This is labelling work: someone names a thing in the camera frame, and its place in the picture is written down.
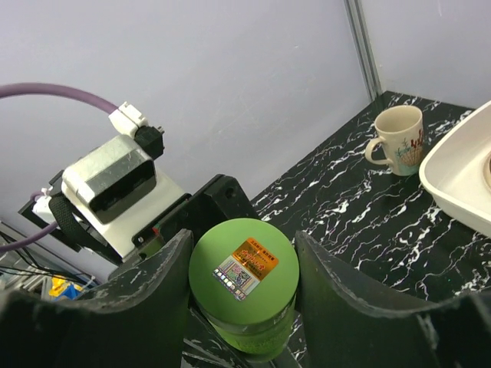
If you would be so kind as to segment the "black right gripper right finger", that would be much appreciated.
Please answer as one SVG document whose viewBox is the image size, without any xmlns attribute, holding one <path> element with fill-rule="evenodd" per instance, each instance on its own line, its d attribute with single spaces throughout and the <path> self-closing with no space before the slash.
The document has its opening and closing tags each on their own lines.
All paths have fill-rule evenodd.
<svg viewBox="0 0 491 368">
<path fill-rule="evenodd" d="M 313 367 L 488 367 L 490 293 L 404 294 L 296 232 L 298 310 Z"/>
</svg>

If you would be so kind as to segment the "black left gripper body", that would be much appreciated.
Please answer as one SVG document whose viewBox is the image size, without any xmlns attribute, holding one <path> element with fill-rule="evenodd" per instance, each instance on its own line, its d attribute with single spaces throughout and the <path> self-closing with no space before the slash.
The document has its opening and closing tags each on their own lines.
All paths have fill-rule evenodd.
<svg viewBox="0 0 491 368">
<path fill-rule="evenodd" d="M 257 219 L 258 215 L 238 180 L 218 174 L 195 194 L 182 195 L 168 209 L 139 229 L 132 237 L 137 249 L 108 279 L 112 280 L 151 257 L 183 229 L 191 231 L 193 240 L 197 242 L 212 227 L 240 218 Z"/>
</svg>

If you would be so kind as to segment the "green pill bottle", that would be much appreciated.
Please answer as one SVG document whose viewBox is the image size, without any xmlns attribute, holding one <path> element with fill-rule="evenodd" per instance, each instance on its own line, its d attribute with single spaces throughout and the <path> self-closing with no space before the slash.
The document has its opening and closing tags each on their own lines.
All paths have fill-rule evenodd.
<svg viewBox="0 0 491 368">
<path fill-rule="evenodd" d="M 200 312 L 228 345 L 257 361 L 266 361 L 276 358 L 288 343 L 295 320 L 295 302 L 294 295 L 280 312 L 258 324 L 228 324 L 203 309 Z"/>
</svg>

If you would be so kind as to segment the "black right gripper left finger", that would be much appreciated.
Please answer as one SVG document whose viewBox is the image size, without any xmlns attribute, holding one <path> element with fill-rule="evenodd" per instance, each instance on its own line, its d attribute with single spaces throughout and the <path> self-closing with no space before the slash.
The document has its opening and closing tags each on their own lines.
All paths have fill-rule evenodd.
<svg viewBox="0 0 491 368">
<path fill-rule="evenodd" d="M 3 367 L 179 367 L 193 234 L 75 301 L 1 293 Z"/>
</svg>

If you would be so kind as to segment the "green bottle cap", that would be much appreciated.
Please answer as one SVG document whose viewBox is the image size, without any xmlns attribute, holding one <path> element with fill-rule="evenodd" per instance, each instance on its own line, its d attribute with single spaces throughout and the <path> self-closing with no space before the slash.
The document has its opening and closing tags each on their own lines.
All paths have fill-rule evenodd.
<svg viewBox="0 0 491 368">
<path fill-rule="evenodd" d="M 222 328 L 263 324 L 294 300 L 299 263 L 289 239 L 253 218 L 225 221 L 196 243 L 189 285 L 202 313 Z"/>
</svg>

